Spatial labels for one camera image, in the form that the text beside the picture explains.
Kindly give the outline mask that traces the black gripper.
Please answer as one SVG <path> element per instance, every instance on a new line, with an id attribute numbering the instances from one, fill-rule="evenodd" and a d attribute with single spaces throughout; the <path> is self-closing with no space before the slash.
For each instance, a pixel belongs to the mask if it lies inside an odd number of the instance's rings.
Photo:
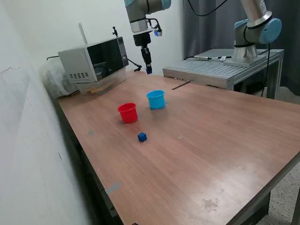
<path id="1" fill-rule="evenodd" d="M 141 46 L 141 54 L 146 64 L 146 69 L 152 69 L 151 63 L 151 54 L 147 47 L 151 43 L 150 33 L 144 32 L 140 34 L 133 35 L 134 42 L 136 46 Z"/>

